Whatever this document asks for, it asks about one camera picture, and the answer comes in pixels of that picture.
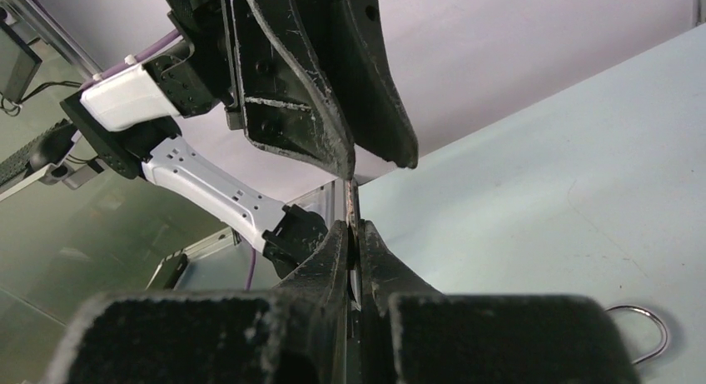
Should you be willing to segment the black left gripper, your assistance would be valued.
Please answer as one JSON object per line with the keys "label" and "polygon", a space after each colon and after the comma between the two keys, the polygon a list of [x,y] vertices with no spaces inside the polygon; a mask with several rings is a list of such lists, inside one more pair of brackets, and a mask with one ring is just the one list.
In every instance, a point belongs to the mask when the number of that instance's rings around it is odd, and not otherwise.
{"label": "black left gripper", "polygon": [[256,148],[352,178],[351,130],[295,0],[166,1],[179,40],[147,70],[182,117],[221,104]]}

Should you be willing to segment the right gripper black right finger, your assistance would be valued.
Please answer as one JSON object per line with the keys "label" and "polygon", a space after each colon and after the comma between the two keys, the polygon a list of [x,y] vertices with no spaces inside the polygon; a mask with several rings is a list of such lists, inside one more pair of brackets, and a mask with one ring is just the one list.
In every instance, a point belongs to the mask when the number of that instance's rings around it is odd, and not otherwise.
{"label": "right gripper black right finger", "polygon": [[619,331],[572,294],[445,295],[360,225],[365,383],[637,383]]}

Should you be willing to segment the silver key with ring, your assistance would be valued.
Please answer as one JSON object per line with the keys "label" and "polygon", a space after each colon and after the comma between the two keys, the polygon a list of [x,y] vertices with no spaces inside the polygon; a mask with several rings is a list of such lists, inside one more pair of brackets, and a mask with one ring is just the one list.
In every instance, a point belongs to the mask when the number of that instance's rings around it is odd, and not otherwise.
{"label": "silver key with ring", "polygon": [[351,288],[351,299],[355,303],[357,310],[361,309],[361,284],[360,284],[360,263],[359,263],[359,222],[360,210],[358,200],[358,185],[355,179],[344,181],[345,201],[346,201],[346,224],[349,229],[348,247],[348,269],[349,283]]}

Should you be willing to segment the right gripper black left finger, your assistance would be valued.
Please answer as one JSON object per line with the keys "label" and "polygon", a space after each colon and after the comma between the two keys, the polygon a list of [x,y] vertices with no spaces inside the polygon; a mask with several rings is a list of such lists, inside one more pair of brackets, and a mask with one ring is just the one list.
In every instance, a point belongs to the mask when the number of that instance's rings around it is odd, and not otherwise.
{"label": "right gripper black left finger", "polygon": [[342,383],[348,226],[273,288],[105,293],[79,309],[50,383]]}

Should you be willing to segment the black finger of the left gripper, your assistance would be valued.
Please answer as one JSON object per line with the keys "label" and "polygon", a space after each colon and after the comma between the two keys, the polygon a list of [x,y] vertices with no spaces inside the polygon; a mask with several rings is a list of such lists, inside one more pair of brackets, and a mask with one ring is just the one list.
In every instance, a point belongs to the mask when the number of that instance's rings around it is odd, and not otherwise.
{"label": "black finger of the left gripper", "polygon": [[354,145],[416,168],[419,142],[392,77],[379,0],[293,0]]}

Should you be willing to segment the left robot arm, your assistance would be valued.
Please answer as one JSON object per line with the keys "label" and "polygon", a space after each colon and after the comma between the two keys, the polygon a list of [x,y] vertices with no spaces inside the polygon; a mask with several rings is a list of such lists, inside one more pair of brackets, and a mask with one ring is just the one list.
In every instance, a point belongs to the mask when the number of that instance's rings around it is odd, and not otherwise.
{"label": "left robot arm", "polygon": [[327,234],[322,217],[270,198],[201,156],[179,117],[222,105],[255,147],[340,179],[364,148],[415,168],[419,142],[391,75],[379,0],[166,0],[177,37],[61,106],[125,178],[175,192],[233,228],[280,277]]}

